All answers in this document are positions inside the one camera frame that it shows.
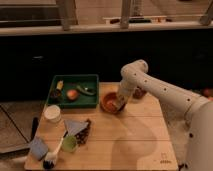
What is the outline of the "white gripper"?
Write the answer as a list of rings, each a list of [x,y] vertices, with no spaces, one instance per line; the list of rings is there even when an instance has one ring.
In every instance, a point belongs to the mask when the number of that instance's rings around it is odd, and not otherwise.
[[[121,86],[118,87],[118,91],[116,93],[117,103],[125,104],[131,96],[131,91],[123,88]]]

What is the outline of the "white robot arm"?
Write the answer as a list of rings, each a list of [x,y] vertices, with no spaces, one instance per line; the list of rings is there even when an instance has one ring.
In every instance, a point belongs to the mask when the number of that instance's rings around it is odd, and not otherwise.
[[[121,69],[116,108],[122,108],[134,89],[140,87],[184,114],[190,125],[186,168],[183,171],[213,171],[213,101],[147,74],[148,64],[136,60]]]

